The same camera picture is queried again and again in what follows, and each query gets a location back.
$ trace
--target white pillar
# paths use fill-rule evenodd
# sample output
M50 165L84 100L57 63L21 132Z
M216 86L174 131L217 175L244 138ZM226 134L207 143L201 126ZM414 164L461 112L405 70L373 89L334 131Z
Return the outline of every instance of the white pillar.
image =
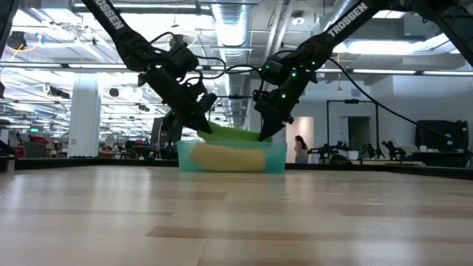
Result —
M101 121L101 88L98 75L76 73L72 91L67 156L98 156Z

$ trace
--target red object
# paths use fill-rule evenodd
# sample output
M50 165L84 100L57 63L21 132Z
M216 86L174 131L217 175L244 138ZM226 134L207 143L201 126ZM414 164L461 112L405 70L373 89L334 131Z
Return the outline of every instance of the red object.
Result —
M43 144L50 144L50 142L44 137L31 137L31 141Z
M43 144L49 144L50 142L45 139L44 137L31 137L31 141L36 142L36 143L43 143ZM16 157L17 158L24 158L24 146L23 143L20 142L18 145L15 147L16 151Z

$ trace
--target black metal frame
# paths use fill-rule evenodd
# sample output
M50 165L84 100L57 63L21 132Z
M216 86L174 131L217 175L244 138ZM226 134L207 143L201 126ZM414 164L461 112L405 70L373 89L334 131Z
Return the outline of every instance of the black metal frame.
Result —
M380 151L379 146L379 107L371 100L327 100L327 144L330 145L330 103L359 104L372 103L375 105L375 126L376 126L376 151Z

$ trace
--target ceiling light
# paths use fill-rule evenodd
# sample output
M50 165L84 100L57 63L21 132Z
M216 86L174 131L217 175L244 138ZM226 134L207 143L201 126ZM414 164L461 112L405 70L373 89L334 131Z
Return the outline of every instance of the ceiling light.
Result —
M298 26L304 23L304 18L302 17L304 15L304 12L301 10L294 11L292 14L293 18L293 25Z
M402 18L405 14L405 12L382 10L376 13L373 18Z
M341 73L340 69L317 69L317 73Z
M38 122L38 123L51 123L51 121L49 121L49 120L42 120L42 119L37 119L37 120L35 120L35 122Z
M304 23L304 18L293 18L293 25L298 26Z
M59 120L53 120L52 121L54 124L58 124L58 125L62 125L62 126L68 126L69 123L67 122L63 122L63 121L59 121Z
M354 69L356 74L414 75L415 70Z
M408 55L414 44L407 41L350 41L344 52L360 55Z
M85 4L77 3L74 7L85 7ZM171 9L181 9L181 8L195 8L195 4L142 4L142 3L114 3L113 7L115 8L171 8ZM209 6L201 6L200 9L202 10L210 10Z
M473 71L424 71L422 75L473 77Z
M1 62L0 67L62 68L61 64L54 64L54 63L23 63L23 62Z
M11 125L11 126L5 126L6 128L9 129L29 129L30 126L27 125Z
M124 64L69 64L69 67L86 69L126 69Z

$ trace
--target fluorescent light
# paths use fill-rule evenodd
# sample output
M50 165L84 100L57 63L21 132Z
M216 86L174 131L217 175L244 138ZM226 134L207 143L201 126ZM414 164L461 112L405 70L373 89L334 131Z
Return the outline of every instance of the fluorescent light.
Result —
M341 73L340 69L317 69L317 73Z
M11 125L11 126L5 126L6 128L9 129L29 129L30 126L27 125Z
M22 62L0 62L0 67L62 68L61 64L54 64L54 63L22 63Z
M42 120L42 119L35 119L35 122L38 122L38 123L51 123L51 121L49 121L49 120Z
M407 41L350 41L344 52L360 55L408 55L415 46Z
M82 3L77 3L74 4L74 7L85 7L85 4ZM164 7L164 8L174 8L179 10L180 8L195 8L195 5L193 4L140 4L140 3L133 3L133 4L119 4L119 3L114 3L113 7L115 8L158 8L158 7ZM209 6L201 6L200 9L202 10L209 10Z
M249 67L246 67L246 66L240 66L240 67L235 67L234 69L232 70L235 70L235 71L240 71L241 69L239 68L245 68L244 70L248 70L250 69ZM223 66L211 66L210 67L210 70L214 70L214 71L223 71L224 70L224 67Z
M405 14L405 12L381 10L373 18L402 18Z
M355 74L414 75L415 70L354 69Z
M236 50L236 51L253 51L251 47L210 47L213 50Z
M59 121L59 120L53 120L53 123L58 124L58 125L62 125L62 126L68 126L69 125L68 122L63 122L63 121Z
M126 69L124 64L69 64L69 67L85 69Z
M473 77L471 71L424 71L422 75Z

